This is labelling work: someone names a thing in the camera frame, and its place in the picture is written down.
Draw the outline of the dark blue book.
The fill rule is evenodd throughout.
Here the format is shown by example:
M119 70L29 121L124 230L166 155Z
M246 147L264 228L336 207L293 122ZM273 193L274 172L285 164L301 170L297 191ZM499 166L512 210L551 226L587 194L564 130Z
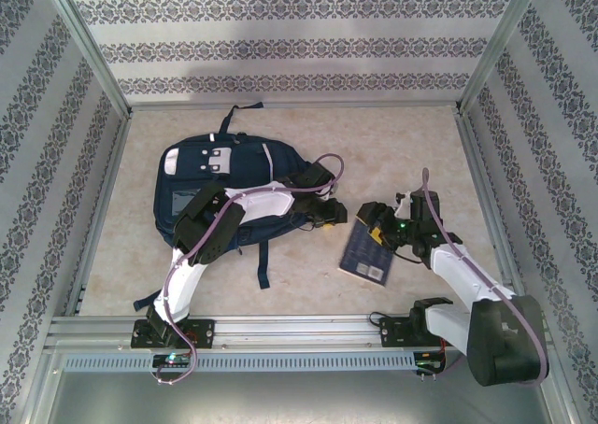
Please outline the dark blue book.
M394 255L380 246L369 235L366 226L356 219L340 259L339 270L384 287L393 258Z

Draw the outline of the navy blue backpack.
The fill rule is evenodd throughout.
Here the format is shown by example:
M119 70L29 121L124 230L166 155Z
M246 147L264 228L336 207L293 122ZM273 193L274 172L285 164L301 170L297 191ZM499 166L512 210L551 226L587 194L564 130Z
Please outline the navy blue backpack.
M303 173L312 164L284 142L229 133L231 119L226 116L216 133L179 141L160 159L153 214L158 232L170 247L176 214L207 183L231 188L262 186L272 179ZM135 310L149 307L150 296L135 301Z

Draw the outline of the small controller board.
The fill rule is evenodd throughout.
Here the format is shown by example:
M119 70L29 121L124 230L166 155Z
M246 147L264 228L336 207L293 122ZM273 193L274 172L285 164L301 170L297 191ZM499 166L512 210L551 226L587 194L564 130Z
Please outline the small controller board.
M152 367L158 368L188 368L191 362L190 354L161 354L154 355L152 359Z
M446 369L445 352L416 352L414 354L417 375L440 375Z

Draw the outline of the grey metal sheet panel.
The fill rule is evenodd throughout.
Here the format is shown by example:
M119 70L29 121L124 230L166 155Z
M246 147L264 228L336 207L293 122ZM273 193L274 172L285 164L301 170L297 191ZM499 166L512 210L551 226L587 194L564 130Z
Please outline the grey metal sheet panel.
M536 389L480 387L464 370L195 374L67 373L50 424L551 424Z

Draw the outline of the aluminium frame rail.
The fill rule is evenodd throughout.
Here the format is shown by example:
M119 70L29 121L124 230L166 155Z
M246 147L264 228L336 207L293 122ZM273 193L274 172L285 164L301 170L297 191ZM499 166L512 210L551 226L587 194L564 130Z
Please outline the aluminium frame rail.
M183 102L162 102L162 103L140 103L131 106L131 111L185 111L185 110L224 110L229 111L235 103L183 103ZM456 108L457 101L448 100L424 100L424 101L333 101L333 102L263 102L264 109L296 109L296 108L388 108L388 107L441 107L449 106Z
M59 309L62 317L75 316L80 309L80 298L85 294L87 282L93 268L95 253L101 239L111 195L118 176L122 154L124 152L133 117L134 114L131 113L119 127L118 132L114 136L114 142L111 147L109 159L107 160L107 166L102 178L100 191L97 193L95 209L91 216L88 231L84 239L84 245L81 248L78 257L76 271L72 278L72 282L69 284L69 290L67 291L64 304Z
M521 281L515 257L508 242L498 204L491 189L491 180L477 147L471 123L457 108L453 109L453 116L462 141L464 155L471 172L482 215L490 235L500 279L507 287L522 295L526 292L526 289Z

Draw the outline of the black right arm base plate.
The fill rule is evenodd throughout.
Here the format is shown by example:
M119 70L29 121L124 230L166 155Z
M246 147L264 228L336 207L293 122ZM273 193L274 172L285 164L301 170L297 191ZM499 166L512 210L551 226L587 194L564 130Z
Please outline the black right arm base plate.
M383 317L378 321L383 347L441 347L440 337L406 317Z

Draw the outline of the aluminium mounting rail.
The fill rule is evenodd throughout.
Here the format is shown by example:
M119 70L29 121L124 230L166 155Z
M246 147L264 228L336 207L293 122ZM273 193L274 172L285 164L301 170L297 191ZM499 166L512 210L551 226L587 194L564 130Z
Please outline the aluminium mounting rail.
M379 330L367 315L214 317L214 351L324 352L381 348ZM129 351L136 317L53 318L43 350Z

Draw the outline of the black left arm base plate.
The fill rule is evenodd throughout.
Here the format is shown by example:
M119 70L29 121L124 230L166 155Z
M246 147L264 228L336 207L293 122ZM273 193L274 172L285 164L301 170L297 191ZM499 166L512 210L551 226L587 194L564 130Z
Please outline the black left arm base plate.
M211 319L186 319L178 324L195 348L209 349L213 345L215 321ZM189 349L190 346L167 323L157 329L147 319L135 322L130 342L131 348Z

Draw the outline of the aluminium corner post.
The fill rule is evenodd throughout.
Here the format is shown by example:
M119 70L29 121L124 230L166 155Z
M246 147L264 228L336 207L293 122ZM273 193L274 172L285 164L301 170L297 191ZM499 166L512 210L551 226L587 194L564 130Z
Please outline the aluminium corner post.
M82 56L97 77L102 89L107 94L111 104L123 116L131 114L129 106L117 79L114 77L107 61L96 43L93 34L83 19L75 0L52 0L62 17L64 24L74 38Z
M476 68L465 86L462 97L457 102L457 110L460 114L466 113L477 99L484 83L487 81L510 37L516 30L520 18L531 2L532 0L509 1L504 15L492 33L488 46L483 51Z

